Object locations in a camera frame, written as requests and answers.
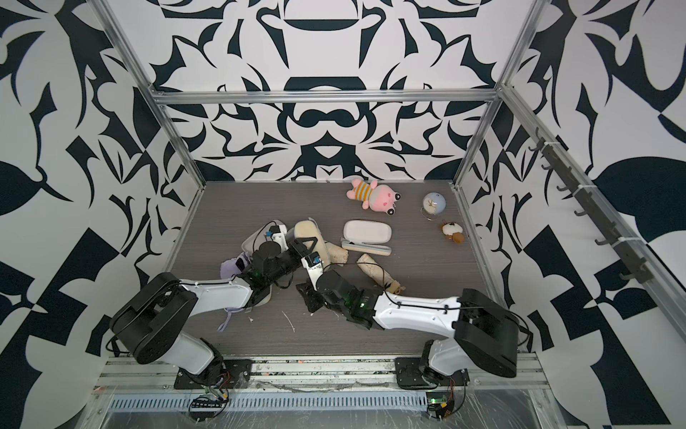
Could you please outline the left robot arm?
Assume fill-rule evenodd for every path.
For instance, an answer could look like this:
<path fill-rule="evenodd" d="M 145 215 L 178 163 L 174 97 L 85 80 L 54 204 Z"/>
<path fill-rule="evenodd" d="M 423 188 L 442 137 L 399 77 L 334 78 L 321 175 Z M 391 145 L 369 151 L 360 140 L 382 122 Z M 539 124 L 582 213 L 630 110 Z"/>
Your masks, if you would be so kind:
<path fill-rule="evenodd" d="M 285 248 L 266 241 L 255 252 L 250 269 L 230 280 L 191 282 L 161 273 L 115 314 L 110 330 L 139 364 L 164 362 L 178 366 L 197 384 L 212 384 L 226 372 L 223 357 L 207 341 L 184 332 L 188 319 L 219 309 L 262 305 L 278 280 L 295 273 L 303 260 L 321 263 L 327 258 L 325 240 L 310 236 L 291 238 Z"/>

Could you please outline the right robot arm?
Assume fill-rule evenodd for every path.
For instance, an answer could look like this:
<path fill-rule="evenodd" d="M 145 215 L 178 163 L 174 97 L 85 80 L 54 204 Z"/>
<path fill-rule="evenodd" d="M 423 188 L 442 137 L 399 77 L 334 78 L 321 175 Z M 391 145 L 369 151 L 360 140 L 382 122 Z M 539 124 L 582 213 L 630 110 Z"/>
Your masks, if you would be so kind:
<path fill-rule="evenodd" d="M 297 290 L 312 313 L 325 307 L 367 330 L 437 335 L 424 345 L 419 364 L 433 383 L 472 368 L 504 378 L 517 375 L 520 319 L 480 291 L 465 289 L 444 299 L 399 296 L 380 287 L 360 289 L 334 270 Z"/>

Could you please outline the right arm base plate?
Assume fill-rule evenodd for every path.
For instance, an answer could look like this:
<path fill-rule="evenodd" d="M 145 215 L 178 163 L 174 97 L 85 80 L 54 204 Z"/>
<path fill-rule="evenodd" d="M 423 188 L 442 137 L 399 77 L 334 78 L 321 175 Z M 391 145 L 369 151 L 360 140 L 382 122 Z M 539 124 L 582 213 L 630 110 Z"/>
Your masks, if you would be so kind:
<path fill-rule="evenodd" d="M 428 391 L 441 387 L 464 387 L 470 384 L 466 369 L 453 375 L 440 375 L 428 366 L 421 364 L 419 357 L 396 357 L 394 359 L 396 383 L 400 389 L 409 391 Z"/>

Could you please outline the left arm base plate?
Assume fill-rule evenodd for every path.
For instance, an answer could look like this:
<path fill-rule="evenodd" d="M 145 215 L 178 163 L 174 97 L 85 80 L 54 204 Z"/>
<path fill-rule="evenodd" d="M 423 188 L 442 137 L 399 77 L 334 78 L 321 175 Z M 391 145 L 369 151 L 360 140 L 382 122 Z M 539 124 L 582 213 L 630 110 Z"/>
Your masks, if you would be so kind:
<path fill-rule="evenodd" d="M 213 362 L 199 375 L 192 375 L 184 369 L 177 373 L 173 384 L 175 390 L 213 388 L 216 390 L 244 389 L 251 378 L 252 359 L 225 359 L 223 363 Z"/>

